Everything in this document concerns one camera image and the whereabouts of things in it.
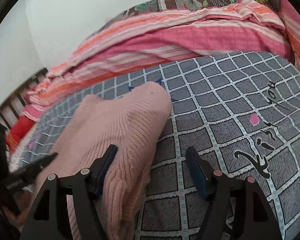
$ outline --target checkered bedsheet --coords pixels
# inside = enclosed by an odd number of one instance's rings
[[[174,99],[173,110],[157,143],[135,239],[194,239],[199,231],[207,203],[185,163],[188,146],[230,177],[253,176],[283,239],[293,239],[300,230],[300,72],[270,53],[171,62],[79,91],[42,117],[20,166],[49,153],[85,95],[113,99],[157,80]]]

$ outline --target pink sock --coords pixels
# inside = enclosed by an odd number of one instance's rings
[[[167,92],[154,82],[120,99],[87,95],[51,149],[59,155],[38,176],[37,190],[49,174],[74,175],[101,157],[109,144],[115,144],[118,152],[105,178],[98,214],[109,240],[131,239],[134,217],[150,180],[156,142],[171,108]],[[74,239],[78,239],[72,201],[68,201],[68,210]]]

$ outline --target wall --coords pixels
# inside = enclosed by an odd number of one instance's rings
[[[26,1],[19,0],[0,24],[0,104],[42,67],[29,29]]]
[[[27,0],[29,26],[39,58],[62,63],[91,33],[122,11],[149,0]]]

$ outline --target red cloth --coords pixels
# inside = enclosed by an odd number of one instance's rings
[[[6,136],[6,143],[9,146],[10,153],[13,153],[16,150],[21,139],[27,134],[34,124],[35,121],[29,119],[25,115],[19,117],[18,121],[14,124]]]

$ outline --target striped fabric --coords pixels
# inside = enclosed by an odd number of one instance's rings
[[[295,66],[300,69],[300,15],[288,0],[281,0],[281,7],[281,17],[286,25],[294,52]]]
[[[38,121],[45,109],[82,88],[175,60],[240,50],[268,51],[291,59],[285,33],[278,15],[254,0],[131,17],[89,37],[66,62],[53,67],[26,95],[40,107],[32,111],[29,106],[24,114]]]

